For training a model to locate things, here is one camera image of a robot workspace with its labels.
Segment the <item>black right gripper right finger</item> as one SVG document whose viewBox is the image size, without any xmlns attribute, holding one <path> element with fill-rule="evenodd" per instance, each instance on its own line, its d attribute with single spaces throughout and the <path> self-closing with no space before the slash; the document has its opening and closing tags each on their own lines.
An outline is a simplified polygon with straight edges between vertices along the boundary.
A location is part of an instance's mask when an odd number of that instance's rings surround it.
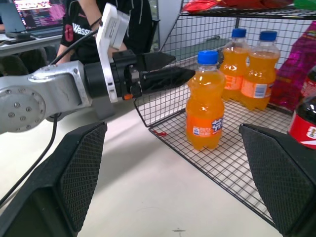
<svg viewBox="0 0 316 237">
<path fill-rule="evenodd" d="M 290 135 L 239 127 L 256 188 L 283 237 L 316 237 L 316 150 Z"/>
</svg>

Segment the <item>grey desk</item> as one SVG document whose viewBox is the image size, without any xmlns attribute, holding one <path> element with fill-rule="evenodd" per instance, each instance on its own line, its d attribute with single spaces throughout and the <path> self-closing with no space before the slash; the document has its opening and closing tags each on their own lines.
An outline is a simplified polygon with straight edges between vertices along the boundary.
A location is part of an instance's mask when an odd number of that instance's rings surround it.
<svg viewBox="0 0 316 237">
<path fill-rule="evenodd" d="M 36 38 L 32 41 L 20 42 L 16 44 L 3 44 L 0 46 L 0 57 L 29 51 L 41 47 L 59 45 L 62 35 L 51 36 L 46 38 Z"/>
</svg>

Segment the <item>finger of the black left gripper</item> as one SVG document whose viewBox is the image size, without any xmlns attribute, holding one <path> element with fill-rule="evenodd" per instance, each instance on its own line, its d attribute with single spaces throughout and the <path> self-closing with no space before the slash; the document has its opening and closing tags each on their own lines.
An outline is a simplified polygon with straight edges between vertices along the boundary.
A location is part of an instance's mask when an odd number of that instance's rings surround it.
<svg viewBox="0 0 316 237">
<path fill-rule="evenodd" d="M 163 52 L 138 54 L 136 58 L 136 68 L 140 72 L 149 72 L 162 69 L 176 59 L 174 56 Z"/>
<path fill-rule="evenodd" d="M 143 94 L 174 89 L 187 83 L 196 72 L 181 67 L 169 67 L 151 72 L 142 72 L 140 84 Z"/>
</svg>

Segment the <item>person in black shirt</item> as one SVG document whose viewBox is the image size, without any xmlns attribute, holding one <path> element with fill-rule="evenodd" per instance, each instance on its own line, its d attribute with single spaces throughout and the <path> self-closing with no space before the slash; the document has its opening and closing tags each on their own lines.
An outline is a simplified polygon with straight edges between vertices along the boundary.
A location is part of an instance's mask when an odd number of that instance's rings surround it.
<svg viewBox="0 0 316 237">
<path fill-rule="evenodd" d="M 130 49 L 135 54 L 147 52 L 147 42 L 152 31 L 148 0 L 67 0 L 58 56 L 71 44 L 98 28 L 98 19 L 102 17 L 107 3 L 130 16 L 127 32 L 118 50 Z"/>
</svg>

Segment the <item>green snack bag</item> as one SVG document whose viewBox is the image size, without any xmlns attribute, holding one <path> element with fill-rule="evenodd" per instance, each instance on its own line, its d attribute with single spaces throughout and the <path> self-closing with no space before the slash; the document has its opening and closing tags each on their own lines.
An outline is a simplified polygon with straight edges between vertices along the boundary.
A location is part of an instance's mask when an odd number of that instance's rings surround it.
<svg viewBox="0 0 316 237">
<path fill-rule="evenodd" d="M 316 10 L 316 0 L 294 0 L 294 6 L 298 9 Z"/>
</svg>

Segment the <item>red snack bag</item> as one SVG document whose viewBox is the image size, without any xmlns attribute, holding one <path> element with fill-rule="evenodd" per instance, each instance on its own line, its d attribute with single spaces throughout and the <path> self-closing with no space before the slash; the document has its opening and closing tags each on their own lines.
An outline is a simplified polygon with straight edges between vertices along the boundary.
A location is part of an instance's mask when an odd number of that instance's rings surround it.
<svg viewBox="0 0 316 237">
<path fill-rule="evenodd" d="M 283 8 L 293 4 L 294 0 L 220 0 L 218 6 L 237 9 Z"/>
<path fill-rule="evenodd" d="M 181 11 L 188 13 L 202 12 L 216 6 L 227 7 L 231 5 L 233 1 L 234 0 L 190 0 L 182 7 Z"/>
</svg>

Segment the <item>open laptop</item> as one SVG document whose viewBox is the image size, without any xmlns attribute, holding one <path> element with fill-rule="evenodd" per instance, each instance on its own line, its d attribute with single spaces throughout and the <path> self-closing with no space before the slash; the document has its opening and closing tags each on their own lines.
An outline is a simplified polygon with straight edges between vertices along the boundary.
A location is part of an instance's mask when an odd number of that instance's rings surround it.
<svg viewBox="0 0 316 237">
<path fill-rule="evenodd" d="M 22 30 L 35 38 L 59 36 L 63 31 L 65 0 L 9 0 Z"/>
</svg>

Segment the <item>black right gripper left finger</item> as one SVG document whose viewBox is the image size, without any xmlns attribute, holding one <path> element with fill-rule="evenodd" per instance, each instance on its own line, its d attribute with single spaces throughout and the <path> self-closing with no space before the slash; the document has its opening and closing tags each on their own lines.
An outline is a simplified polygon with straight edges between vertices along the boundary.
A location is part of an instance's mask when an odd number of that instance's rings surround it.
<svg viewBox="0 0 316 237">
<path fill-rule="evenodd" d="M 67 133 L 0 215 L 0 237 L 77 237 L 95 192 L 107 124 Z"/>
</svg>

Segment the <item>black office chair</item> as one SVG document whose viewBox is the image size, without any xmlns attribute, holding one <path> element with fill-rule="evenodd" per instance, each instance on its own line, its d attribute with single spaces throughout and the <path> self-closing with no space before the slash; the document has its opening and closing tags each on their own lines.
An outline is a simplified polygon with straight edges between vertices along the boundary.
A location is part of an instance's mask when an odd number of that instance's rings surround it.
<svg viewBox="0 0 316 237">
<path fill-rule="evenodd" d="M 57 56 L 54 46 L 0 57 L 0 77 L 28 75 L 47 66 Z"/>
</svg>

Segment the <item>pink snack bag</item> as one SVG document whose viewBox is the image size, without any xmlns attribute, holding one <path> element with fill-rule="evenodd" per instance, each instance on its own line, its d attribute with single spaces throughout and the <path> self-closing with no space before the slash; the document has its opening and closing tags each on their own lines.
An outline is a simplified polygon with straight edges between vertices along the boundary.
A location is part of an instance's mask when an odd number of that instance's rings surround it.
<svg viewBox="0 0 316 237">
<path fill-rule="evenodd" d="M 316 21 L 296 40 L 276 75 L 270 103 L 295 110 L 309 71 L 316 65 Z"/>
</svg>

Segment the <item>cola bottle red label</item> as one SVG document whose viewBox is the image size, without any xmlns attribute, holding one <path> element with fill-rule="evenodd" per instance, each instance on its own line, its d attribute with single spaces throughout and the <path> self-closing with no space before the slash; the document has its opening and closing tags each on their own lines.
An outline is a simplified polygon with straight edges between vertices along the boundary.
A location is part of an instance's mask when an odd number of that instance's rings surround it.
<svg viewBox="0 0 316 237">
<path fill-rule="evenodd" d="M 316 150 L 316 92 L 298 104 L 288 134 L 299 144 Z"/>
<path fill-rule="evenodd" d="M 309 71 L 304 80 L 301 97 L 304 98 L 314 92 L 316 92 L 316 65 Z"/>
</svg>

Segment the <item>orange soda bottle blue cap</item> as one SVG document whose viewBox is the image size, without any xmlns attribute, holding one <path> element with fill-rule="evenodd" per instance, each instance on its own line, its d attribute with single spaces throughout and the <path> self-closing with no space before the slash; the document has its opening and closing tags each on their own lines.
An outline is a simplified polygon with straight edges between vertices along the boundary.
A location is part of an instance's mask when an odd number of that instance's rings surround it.
<svg viewBox="0 0 316 237">
<path fill-rule="evenodd" d="M 200 51 L 198 70 L 189 80 L 186 103 L 186 136 L 194 149 L 215 149 L 222 136 L 225 76 L 217 69 L 217 51 Z"/>
<path fill-rule="evenodd" d="M 275 66 L 280 58 L 276 39 L 276 31 L 262 31 L 257 45 L 248 54 L 249 65 L 240 90 L 240 102 L 249 110 L 264 110 L 269 103 L 276 80 Z"/>
<path fill-rule="evenodd" d="M 224 100 L 240 101 L 241 86 L 247 70 L 246 61 L 250 52 L 245 38 L 246 29 L 235 28 L 231 41 L 223 47 L 224 60 L 220 71 L 226 80 L 222 95 Z"/>
</svg>

